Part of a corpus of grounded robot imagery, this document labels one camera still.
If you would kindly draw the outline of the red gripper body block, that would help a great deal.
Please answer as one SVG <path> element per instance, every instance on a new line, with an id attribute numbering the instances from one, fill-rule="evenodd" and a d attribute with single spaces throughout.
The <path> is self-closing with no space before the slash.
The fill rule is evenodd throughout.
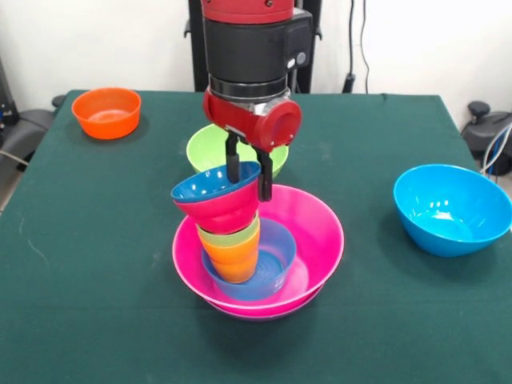
<path id="1" fill-rule="evenodd" d="M 238 134 L 250 145 L 267 153 L 277 146 L 291 144 L 302 121 L 300 106 L 288 98 L 277 102 L 268 112 L 257 114 L 207 90 L 203 109 L 213 124 Z"/>

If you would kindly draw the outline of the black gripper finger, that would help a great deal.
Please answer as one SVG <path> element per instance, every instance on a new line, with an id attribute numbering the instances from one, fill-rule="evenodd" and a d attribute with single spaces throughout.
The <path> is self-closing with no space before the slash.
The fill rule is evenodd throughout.
<path id="1" fill-rule="evenodd" d="M 261 202 L 268 202 L 272 199 L 273 160 L 264 150 L 255 146 L 253 149 L 261 166 L 261 173 L 258 176 L 258 198 Z"/>
<path id="2" fill-rule="evenodd" d="M 239 182 L 239 156 L 237 152 L 238 136 L 228 134 L 225 142 L 226 170 L 230 182 Z"/>

